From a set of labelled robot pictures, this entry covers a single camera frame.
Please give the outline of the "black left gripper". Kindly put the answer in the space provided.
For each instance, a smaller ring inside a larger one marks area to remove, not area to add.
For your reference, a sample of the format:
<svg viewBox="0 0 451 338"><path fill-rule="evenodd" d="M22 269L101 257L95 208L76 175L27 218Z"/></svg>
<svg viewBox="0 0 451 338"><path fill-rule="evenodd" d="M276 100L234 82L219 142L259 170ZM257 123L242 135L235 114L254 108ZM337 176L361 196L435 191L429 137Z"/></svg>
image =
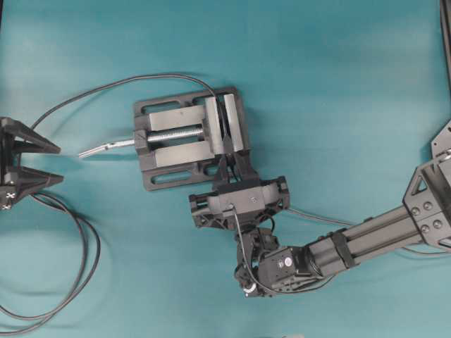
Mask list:
<svg viewBox="0 0 451 338"><path fill-rule="evenodd" d="M19 154L60 152L60 147L20 121L1 118L1 210L11 210L21 192L37 192L63 181L60 175L19 167Z"/></svg>

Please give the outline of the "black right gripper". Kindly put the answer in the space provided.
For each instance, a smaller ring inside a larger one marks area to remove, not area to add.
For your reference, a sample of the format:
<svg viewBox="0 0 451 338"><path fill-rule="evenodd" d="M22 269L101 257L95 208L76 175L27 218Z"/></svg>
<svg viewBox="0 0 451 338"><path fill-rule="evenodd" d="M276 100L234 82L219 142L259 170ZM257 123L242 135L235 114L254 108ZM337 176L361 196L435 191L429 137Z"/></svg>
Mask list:
<svg viewBox="0 0 451 338"><path fill-rule="evenodd" d="M240 182L229 183L228 159L223 154L212 183L215 190L189 196L196 227L233 231L239 220L241 225L253 228L290 206L285 177L260 180L252 167L250 150L235 152L234 159Z"/></svg>

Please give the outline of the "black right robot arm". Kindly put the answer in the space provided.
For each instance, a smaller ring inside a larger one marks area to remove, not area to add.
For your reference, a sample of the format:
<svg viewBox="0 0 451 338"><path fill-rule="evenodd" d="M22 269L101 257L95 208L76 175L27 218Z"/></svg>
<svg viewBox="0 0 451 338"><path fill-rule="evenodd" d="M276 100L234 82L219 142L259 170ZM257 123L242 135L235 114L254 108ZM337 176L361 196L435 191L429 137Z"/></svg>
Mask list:
<svg viewBox="0 0 451 338"><path fill-rule="evenodd" d="M450 127L431 142L432 158L414 171L403 204L304 246L281 246L263 222L289 206L283 177L241 181L190 197L197 227L232 230L234 272L245 296L299 294L360 263L411 244L450 250Z"/></svg>

